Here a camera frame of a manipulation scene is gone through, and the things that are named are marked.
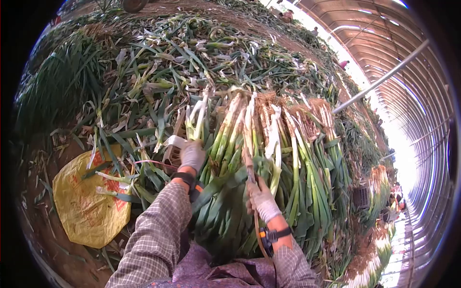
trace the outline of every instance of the wrist strap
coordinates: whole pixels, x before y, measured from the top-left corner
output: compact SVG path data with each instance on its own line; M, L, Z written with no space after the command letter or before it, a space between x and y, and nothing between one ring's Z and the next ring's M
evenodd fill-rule
M272 248L272 243L278 241L279 238L288 236L293 233L291 227L287 227L281 231L269 230L267 227L260 227L260 236L262 245L267 255L272 257L274 255L274 249Z
M203 190L203 185L200 183L200 181L196 180L192 174L185 173L185 172L176 172L173 173L171 176L171 179L173 178L181 178L184 183L189 185L189 201L192 203L200 195L200 192Z
M291 230L291 227L287 227L281 231L276 231L276 230L266 230L264 231L265 233L265 237L266 239L270 242L270 243L275 243L278 241L279 238L281 237L285 237L285 236L288 236L290 235L291 233L293 233L293 231Z

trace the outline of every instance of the yellow bag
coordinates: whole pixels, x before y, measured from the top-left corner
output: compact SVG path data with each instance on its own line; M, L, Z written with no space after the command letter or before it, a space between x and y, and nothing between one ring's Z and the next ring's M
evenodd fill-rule
M111 145L115 156L122 154L121 146ZM83 179L88 170L91 151L85 152L67 163L53 180L53 196L59 215L69 240L93 248L102 248L122 230L130 220L131 203L109 195L96 193L96 187L109 191L126 193L118 182L97 174ZM104 149L106 161L111 161ZM91 169L104 163L99 150ZM109 174L110 169L101 172Z

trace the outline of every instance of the wheel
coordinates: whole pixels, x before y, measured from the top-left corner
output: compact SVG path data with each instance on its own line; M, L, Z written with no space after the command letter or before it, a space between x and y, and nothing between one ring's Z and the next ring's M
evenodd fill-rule
M148 0L123 0L123 9L128 13L141 11Z

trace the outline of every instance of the black plastic crate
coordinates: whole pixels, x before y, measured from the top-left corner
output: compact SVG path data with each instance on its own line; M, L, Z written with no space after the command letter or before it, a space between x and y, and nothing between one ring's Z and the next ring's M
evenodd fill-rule
M370 187L368 183L354 189L354 206L357 209L370 208Z

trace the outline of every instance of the white work glove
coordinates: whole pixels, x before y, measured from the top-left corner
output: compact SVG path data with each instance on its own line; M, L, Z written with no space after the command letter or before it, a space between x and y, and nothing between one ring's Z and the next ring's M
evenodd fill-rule
M258 211L261 219L267 224L272 218L281 215L282 212L275 203L271 191L266 186L264 179L258 176L257 184L247 181L247 196L246 203L247 213L253 214L255 210Z
M196 173L198 173L205 161L205 151L202 149L202 141L189 141L181 149L179 157L181 158L181 166L179 166L178 170L181 167L189 166L194 168Z

